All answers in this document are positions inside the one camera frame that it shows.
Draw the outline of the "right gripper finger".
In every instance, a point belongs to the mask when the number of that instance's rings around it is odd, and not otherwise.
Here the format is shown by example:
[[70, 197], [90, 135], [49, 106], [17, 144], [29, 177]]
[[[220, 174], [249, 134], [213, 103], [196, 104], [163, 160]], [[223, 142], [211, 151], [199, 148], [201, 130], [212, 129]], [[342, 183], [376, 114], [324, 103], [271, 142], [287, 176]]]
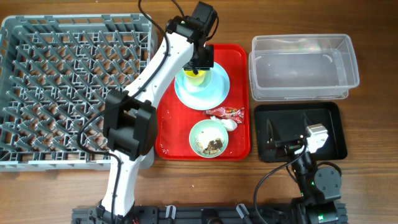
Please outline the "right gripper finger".
[[281, 139], [271, 119], [267, 119], [267, 134], [267, 149], [277, 149]]
[[308, 126], [311, 126], [313, 124], [305, 112], [301, 113], [301, 117], [303, 119], [303, 124], [304, 124], [305, 128], [307, 128]]

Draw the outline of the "yellow plastic cup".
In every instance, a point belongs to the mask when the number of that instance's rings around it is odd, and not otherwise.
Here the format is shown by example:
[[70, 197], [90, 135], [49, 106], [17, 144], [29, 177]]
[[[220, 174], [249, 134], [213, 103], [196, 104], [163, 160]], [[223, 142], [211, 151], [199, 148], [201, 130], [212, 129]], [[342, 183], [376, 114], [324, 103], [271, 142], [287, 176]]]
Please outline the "yellow plastic cup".
[[204, 70], [183, 70], [187, 82], [193, 86], [201, 85], [205, 79], [206, 71]]

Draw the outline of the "food leftovers rice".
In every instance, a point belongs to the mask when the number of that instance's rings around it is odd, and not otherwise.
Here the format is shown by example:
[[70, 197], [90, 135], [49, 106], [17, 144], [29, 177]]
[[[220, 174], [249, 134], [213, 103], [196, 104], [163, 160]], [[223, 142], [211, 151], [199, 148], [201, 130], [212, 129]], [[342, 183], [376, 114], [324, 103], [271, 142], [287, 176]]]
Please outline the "food leftovers rice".
[[202, 129], [195, 136], [197, 151], [205, 156], [212, 156], [221, 151], [224, 145], [223, 133], [217, 128]]

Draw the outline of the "green bowl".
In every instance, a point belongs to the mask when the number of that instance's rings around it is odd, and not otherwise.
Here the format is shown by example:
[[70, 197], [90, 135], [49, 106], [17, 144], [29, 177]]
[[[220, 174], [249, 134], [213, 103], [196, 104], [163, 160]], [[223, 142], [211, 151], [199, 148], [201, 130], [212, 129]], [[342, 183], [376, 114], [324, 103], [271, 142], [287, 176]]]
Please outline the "green bowl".
[[[196, 136], [202, 129], [210, 128], [210, 127], [212, 127], [212, 128], [217, 128], [217, 129], [219, 129], [219, 130], [223, 133], [224, 145], [223, 145], [223, 147], [221, 148], [221, 151], [220, 151], [219, 153], [217, 153], [217, 154], [215, 154], [215, 155], [212, 155], [212, 156], [205, 156], [205, 155], [203, 155], [203, 154], [201, 154], [201, 153], [199, 153], [199, 152], [197, 151], [197, 147], [195, 146], [195, 136]], [[216, 121], [213, 121], [213, 120], [211, 120], [211, 119], [205, 119], [205, 120], [199, 121], [197, 124], [195, 124], [195, 125], [193, 126], [193, 128], [192, 128], [191, 131], [190, 131], [190, 134], [189, 134], [188, 139], [189, 139], [189, 145], [190, 145], [192, 151], [193, 151], [195, 154], [197, 154], [198, 156], [200, 156], [200, 157], [202, 157], [202, 158], [205, 158], [205, 159], [212, 159], [212, 158], [216, 158], [216, 157], [222, 155], [222, 153], [225, 152], [225, 150], [226, 150], [226, 148], [227, 148], [227, 146], [228, 146], [229, 136], [228, 136], [227, 130], [226, 130], [220, 123], [217, 123]]]

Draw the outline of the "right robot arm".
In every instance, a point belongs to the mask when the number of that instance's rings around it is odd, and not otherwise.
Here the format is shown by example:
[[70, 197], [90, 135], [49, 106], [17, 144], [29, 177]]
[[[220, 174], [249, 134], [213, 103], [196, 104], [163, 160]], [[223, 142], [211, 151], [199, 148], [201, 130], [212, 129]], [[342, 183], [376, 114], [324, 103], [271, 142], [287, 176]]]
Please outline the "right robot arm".
[[284, 167], [291, 166], [295, 181], [302, 194], [292, 199], [290, 219], [294, 223], [338, 223], [336, 201], [341, 198], [342, 171], [332, 162], [317, 163], [313, 154], [328, 139], [328, 130], [322, 124], [312, 124], [303, 116], [305, 134], [283, 141], [271, 119], [267, 119], [266, 149], [277, 157], [287, 157]]

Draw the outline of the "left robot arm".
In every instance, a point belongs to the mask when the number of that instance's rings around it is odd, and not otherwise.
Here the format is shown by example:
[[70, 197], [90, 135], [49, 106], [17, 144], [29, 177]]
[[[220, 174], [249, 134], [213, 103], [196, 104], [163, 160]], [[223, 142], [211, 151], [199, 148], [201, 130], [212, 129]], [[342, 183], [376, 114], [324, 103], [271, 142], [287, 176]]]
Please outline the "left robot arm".
[[142, 162], [151, 166], [157, 138], [157, 107], [178, 72], [198, 73], [214, 66], [214, 47], [206, 44], [218, 26], [213, 6], [198, 2], [192, 15], [175, 16], [161, 30], [162, 45], [138, 78], [105, 101], [103, 136], [111, 169], [108, 188], [96, 208], [105, 223], [131, 223], [134, 188]]

